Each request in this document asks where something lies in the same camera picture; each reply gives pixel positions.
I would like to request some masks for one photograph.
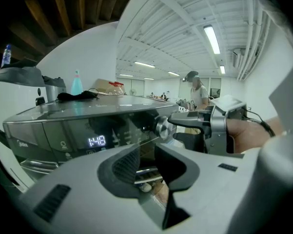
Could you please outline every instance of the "cap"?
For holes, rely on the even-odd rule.
[[[193,78],[199,78],[197,71],[190,71],[185,78],[183,78],[183,82],[193,82]]]

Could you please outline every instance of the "water bottle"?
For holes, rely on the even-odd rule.
[[[2,62],[1,62],[1,68],[5,64],[10,64],[11,61],[11,45],[8,44],[3,52]]]
[[[80,80],[79,70],[77,69],[75,71],[75,79],[73,81],[71,94],[76,96],[76,95],[80,95],[82,92],[83,92],[82,83]]]

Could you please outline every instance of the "white shirt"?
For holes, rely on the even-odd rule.
[[[203,98],[208,98],[208,91],[205,86],[201,85],[197,90],[191,88],[191,99],[195,101],[195,106],[201,106],[203,104]]]

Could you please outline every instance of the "ceiling light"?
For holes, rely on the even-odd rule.
[[[225,74],[225,68],[224,68],[224,66],[220,66],[220,69],[221,69],[221,74]]]
[[[147,67],[150,67],[150,68],[155,68],[155,66],[153,66],[153,65],[145,64],[145,63],[138,62],[138,61],[135,61],[135,64],[140,64],[140,65],[147,66]]]
[[[178,75],[178,74],[176,74],[176,73],[172,73],[172,72],[168,72],[169,74],[172,74],[172,75],[175,75],[175,76],[180,76],[180,75]]]
[[[208,36],[208,39],[210,41],[210,44],[214,50],[215,54],[220,54],[219,44],[215,36],[214,28],[211,25],[205,26],[204,30],[206,32],[206,35]]]

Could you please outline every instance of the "silver knob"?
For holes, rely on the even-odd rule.
[[[157,122],[155,132],[157,136],[166,139],[170,135],[172,128],[173,125],[168,122],[168,117],[162,116]]]

